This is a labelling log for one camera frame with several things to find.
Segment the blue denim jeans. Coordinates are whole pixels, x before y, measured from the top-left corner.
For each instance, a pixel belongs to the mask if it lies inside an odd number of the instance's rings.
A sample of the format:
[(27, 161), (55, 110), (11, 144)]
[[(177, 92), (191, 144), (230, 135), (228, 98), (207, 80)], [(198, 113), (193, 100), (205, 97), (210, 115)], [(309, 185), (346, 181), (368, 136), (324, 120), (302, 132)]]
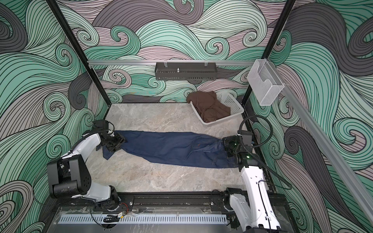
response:
[(120, 150), (151, 163), (208, 169), (236, 168), (223, 141), (192, 132), (116, 131), (125, 137)]

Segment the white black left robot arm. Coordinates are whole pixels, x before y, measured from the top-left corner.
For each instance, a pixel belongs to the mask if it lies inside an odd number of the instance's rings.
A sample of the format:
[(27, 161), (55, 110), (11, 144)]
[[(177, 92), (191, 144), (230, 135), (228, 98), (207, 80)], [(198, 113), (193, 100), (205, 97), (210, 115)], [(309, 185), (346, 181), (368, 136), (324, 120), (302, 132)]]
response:
[(102, 209), (117, 210), (120, 197), (116, 189), (93, 182), (86, 162), (98, 149), (102, 149), (104, 158), (109, 159), (125, 142), (125, 137), (115, 131), (111, 122), (95, 120), (92, 129), (85, 131), (66, 154), (47, 164), (50, 197), (82, 198), (93, 201)]

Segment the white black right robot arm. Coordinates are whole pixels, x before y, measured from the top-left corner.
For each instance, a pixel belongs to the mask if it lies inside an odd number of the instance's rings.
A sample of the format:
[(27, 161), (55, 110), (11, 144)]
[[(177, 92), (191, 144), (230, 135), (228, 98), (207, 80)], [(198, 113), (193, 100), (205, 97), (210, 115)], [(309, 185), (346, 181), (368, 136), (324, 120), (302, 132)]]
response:
[(258, 155), (246, 144), (249, 136), (229, 136), (223, 139), (228, 157), (236, 159), (247, 196), (228, 191), (228, 203), (236, 214), (244, 233), (280, 233), (281, 225), (273, 211), (266, 189), (263, 169), (267, 169)]

